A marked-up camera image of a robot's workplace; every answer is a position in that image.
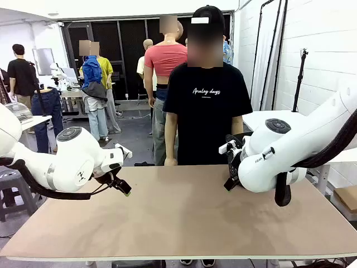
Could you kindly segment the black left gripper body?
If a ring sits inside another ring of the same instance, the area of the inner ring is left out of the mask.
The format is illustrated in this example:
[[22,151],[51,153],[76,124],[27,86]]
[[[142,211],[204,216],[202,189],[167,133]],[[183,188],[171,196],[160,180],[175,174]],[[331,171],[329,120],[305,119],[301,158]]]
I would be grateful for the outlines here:
[[102,176],[94,178],[98,183],[105,184],[108,186],[119,186],[121,184],[121,179],[117,177],[117,174],[122,168],[117,167]]

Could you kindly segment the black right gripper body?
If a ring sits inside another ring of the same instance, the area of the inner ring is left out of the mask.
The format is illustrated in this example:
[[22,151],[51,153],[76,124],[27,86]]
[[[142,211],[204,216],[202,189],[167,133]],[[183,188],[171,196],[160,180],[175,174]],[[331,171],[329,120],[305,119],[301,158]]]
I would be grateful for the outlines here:
[[228,157],[228,166],[230,177],[238,181],[238,167],[241,163],[241,154],[244,145],[244,134],[227,135],[226,141],[228,142],[226,154]]

